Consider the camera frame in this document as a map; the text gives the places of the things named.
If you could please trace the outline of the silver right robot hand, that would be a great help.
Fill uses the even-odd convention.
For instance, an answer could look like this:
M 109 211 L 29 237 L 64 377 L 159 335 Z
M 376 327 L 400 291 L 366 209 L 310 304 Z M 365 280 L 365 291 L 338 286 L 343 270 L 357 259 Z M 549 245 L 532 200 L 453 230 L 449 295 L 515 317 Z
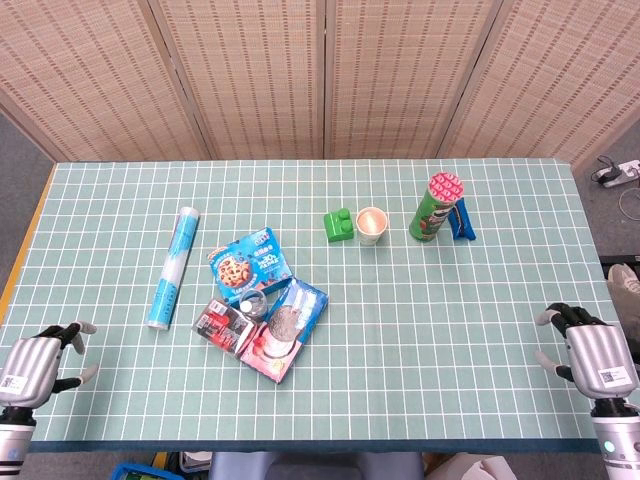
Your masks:
M 537 351 L 538 364 L 551 374 L 574 383 L 593 400 L 627 398 L 640 388 L 626 338 L 621 328 L 609 325 L 586 309 L 554 303 L 535 318 L 535 324 L 553 325 L 564 339 L 567 365 Z

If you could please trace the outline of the grey sneaker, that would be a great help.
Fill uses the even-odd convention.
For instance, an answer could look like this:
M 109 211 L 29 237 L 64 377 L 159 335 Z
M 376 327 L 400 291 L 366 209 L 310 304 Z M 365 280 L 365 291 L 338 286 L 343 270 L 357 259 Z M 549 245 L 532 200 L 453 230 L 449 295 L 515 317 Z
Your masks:
M 629 265 L 612 265 L 607 280 L 617 293 L 626 294 L 632 304 L 640 308 L 640 278 Z

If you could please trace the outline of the blue plastic crate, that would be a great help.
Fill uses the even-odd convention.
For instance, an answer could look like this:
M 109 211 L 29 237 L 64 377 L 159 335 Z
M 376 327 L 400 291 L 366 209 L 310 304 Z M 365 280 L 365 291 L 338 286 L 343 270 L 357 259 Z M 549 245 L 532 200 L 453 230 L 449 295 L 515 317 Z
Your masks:
M 120 463 L 111 473 L 110 480 L 183 480 L 181 476 L 148 465 Z

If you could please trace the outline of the green checked tablecloth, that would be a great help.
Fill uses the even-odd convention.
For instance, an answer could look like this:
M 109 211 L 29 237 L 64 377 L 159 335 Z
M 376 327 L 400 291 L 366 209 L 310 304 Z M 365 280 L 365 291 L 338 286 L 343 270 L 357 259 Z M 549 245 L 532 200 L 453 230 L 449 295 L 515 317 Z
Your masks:
M 438 172 L 462 181 L 476 234 L 409 226 Z M 570 167 L 548 158 L 64 163 L 0 308 L 0 368 L 46 327 L 97 327 L 60 373 L 87 384 L 35 413 L 35 451 L 202 448 L 593 451 L 590 403 L 545 372 L 566 358 L 548 305 L 617 315 Z M 361 245 L 356 216 L 387 230 Z M 146 320 L 182 207 L 200 217 L 168 330 Z M 354 237 L 329 243 L 347 208 Z M 263 227 L 329 303 L 284 380 L 192 330 L 218 289 L 215 248 Z

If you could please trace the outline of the blue cling film roll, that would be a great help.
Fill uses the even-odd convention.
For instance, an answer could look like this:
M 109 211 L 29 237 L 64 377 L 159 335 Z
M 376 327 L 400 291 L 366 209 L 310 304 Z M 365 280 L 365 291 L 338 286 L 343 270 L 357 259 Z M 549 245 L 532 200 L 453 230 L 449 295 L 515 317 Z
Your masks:
M 146 325 L 150 328 L 168 330 L 170 327 L 199 217 L 199 211 L 193 207 L 182 207 L 180 209 L 160 280 L 146 320 Z

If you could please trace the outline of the beige cardboard sheet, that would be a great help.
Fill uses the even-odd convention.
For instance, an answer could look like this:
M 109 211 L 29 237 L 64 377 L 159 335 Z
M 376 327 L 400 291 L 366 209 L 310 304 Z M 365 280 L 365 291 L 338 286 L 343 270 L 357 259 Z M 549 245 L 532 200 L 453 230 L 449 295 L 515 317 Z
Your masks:
M 425 480 L 517 480 L 503 456 L 457 453 Z

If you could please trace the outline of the white power strip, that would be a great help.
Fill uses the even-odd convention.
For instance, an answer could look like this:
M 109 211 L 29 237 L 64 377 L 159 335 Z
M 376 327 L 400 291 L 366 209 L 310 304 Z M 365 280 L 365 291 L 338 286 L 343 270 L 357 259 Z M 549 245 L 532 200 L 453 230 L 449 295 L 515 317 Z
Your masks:
M 591 179 L 604 188 L 640 181 L 640 160 L 634 159 L 596 170 Z

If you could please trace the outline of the blue Oreo snack pack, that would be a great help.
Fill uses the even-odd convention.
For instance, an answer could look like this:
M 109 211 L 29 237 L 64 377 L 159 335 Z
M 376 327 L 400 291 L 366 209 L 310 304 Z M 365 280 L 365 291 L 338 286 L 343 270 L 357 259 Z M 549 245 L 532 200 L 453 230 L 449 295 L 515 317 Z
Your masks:
M 451 227 L 454 240 L 467 239 L 474 241 L 476 239 L 476 234 L 463 198 L 459 199 L 449 211 L 447 220 Z

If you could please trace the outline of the clear box with red contents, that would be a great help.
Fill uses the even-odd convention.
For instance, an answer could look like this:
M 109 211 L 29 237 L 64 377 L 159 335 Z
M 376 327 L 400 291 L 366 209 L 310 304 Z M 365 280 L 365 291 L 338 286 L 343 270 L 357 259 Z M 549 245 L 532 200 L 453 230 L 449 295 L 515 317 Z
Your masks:
M 211 299 L 192 330 L 220 350 L 240 358 L 255 333 L 256 323 L 226 303 Z

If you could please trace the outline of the green Pringles can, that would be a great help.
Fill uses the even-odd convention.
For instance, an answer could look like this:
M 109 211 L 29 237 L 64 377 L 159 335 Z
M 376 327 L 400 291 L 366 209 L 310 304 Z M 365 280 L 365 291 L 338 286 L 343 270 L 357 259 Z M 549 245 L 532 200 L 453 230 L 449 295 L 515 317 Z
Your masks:
M 457 175 L 434 174 L 409 226 L 411 236 L 419 241 L 432 240 L 463 194 L 464 187 Z

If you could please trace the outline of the blue chocolate cookie box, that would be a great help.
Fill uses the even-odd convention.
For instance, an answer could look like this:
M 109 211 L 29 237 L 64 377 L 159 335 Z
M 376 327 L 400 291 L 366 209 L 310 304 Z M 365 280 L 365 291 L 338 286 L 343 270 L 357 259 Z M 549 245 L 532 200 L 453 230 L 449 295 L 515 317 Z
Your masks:
M 248 290 L 264 294 L 283 288 L 293 277 L 270 227 L 216 248 L 209 265 L 223 301 L 237 306 Z

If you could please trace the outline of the blue pink Oreo box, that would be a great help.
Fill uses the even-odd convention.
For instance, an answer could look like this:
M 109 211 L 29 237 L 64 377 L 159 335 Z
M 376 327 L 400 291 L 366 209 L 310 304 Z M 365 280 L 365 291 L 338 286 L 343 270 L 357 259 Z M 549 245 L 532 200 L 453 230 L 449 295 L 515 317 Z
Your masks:
M 292 278 L 257 325 L 240 361 L 281 383 L 328 303 L 326 293 Z

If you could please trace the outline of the green toy building block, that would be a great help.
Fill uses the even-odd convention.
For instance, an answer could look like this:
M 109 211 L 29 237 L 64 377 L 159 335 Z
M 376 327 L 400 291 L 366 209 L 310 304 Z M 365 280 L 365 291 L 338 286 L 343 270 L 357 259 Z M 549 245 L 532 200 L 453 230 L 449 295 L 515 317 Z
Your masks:
M 354 237 L 354 225 L 347 208 L 328 212 L 323 217 L 325 234 L 329 243 L 349 240 Z

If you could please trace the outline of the grey-blue seat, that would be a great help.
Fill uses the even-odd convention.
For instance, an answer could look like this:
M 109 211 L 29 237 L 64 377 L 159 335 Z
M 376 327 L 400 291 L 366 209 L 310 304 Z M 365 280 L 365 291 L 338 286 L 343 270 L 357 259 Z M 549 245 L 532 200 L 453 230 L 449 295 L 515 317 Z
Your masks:
M 417 452 L 218 452 L 208 480 L 425 480 Z

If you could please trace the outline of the bamboo folding screen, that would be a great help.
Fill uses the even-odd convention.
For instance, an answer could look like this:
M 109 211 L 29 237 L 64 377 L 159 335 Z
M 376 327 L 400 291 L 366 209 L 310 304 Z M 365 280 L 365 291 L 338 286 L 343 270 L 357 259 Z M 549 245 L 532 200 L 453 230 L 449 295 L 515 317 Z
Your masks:
M 0 0 L 56 162 L 554 157 L 640 121 L 640 0 Z

